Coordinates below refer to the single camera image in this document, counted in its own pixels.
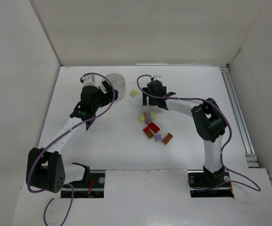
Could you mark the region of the lavender lego brick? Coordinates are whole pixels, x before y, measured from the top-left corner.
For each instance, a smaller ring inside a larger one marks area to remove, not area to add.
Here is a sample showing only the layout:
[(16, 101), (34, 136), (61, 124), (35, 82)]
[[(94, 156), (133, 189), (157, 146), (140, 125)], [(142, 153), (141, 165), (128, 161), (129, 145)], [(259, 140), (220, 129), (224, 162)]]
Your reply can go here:
[(147, 115), (147, 122), (151, 122), (151, 121), (152, 121), (151, 114), (148, 114)]

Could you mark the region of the lone light yellow lego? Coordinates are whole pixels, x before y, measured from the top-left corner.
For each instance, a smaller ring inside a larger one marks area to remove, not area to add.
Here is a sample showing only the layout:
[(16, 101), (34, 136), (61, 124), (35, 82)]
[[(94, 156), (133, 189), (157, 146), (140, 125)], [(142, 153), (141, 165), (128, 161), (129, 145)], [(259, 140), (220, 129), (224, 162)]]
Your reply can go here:
[(138, 92), (135, 91), (135, 90), (132, 90), (132, 91), (130, 92), (130, 95), (131, 95), (132, 97), (137, 96), (137, 94), (138, 94)]

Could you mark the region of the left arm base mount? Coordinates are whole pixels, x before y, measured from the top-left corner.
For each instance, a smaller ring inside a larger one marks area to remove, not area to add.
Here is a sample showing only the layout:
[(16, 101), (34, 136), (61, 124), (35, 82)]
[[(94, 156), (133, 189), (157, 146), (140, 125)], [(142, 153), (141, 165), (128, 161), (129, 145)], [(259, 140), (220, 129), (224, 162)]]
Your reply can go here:
[(104, 197), (106, 171), (95, 169), (80, 163), (65, 167), (65, 184), (60, 191), (61, 198), (94, 199)]

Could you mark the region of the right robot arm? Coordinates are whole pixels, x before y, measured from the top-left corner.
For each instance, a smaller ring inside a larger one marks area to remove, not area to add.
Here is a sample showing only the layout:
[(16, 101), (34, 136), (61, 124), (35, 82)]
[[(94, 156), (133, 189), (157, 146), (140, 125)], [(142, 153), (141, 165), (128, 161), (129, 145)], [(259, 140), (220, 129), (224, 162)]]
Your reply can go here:
[(204, 176), (210, 182), (219, 180), (224, 174), (222, 141), (228, 123), (217, 103), (212, 98), (178, 98), (176, 93), (166, 92), (161, 81), (153, 79), (141, 91), (143, 105), (158, 106), (192, 117), (196, 131), (204, 142)]

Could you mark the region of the purple butterfly curved lego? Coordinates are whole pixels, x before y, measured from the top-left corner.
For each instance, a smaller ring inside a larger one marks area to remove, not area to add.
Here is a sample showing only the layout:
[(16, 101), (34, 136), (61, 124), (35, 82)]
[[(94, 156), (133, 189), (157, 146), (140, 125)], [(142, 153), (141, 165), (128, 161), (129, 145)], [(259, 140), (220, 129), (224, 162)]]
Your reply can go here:
[(148, 114), (146, 112), (143, 114), (143, 121), (144, 121), (145, 124), (149, 123)]

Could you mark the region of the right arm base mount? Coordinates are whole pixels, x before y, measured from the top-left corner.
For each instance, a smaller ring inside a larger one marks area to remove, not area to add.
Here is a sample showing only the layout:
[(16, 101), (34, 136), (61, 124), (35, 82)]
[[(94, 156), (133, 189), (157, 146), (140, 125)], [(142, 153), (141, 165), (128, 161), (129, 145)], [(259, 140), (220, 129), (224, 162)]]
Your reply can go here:
[(188, 170), (188, 185), (191, 198), (233, 198), (234, 193), (228, 171), (213, 177), (203, 170)]

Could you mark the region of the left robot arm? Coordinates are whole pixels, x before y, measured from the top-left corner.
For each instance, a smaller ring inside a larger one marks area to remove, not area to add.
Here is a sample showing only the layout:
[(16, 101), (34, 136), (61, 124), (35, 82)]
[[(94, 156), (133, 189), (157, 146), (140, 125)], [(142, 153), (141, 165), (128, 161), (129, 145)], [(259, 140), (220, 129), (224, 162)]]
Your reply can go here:
[(63, 186), (86, 185), (91, 179), (87, 165), (72, 163), (81, 169), (65, 168), (63, 159), (71, 150), (75, 140), (85, 133), (101, 114), (98, 109), (108, 109), (118, 98), (118, 91), (108, 78), (101, 87), (86, 75), (82, 80), (81, 99), (70, 114), (65, 126), (45, 148), (33, 148), (28, 154), (26, 184), (29, 192), (48, 191), (58, 193)]

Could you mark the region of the light yellow lego brick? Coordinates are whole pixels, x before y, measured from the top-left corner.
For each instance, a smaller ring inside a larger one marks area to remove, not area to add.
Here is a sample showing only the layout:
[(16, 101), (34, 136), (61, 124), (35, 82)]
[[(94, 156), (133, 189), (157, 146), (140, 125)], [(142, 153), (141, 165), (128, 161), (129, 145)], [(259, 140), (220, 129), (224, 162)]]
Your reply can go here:
[(144, 121), (145, 121), (144, 115), (140, 115), (140, 116), (139, 116), (139, 120), (140, 120), (141, 122), (144, 122)]

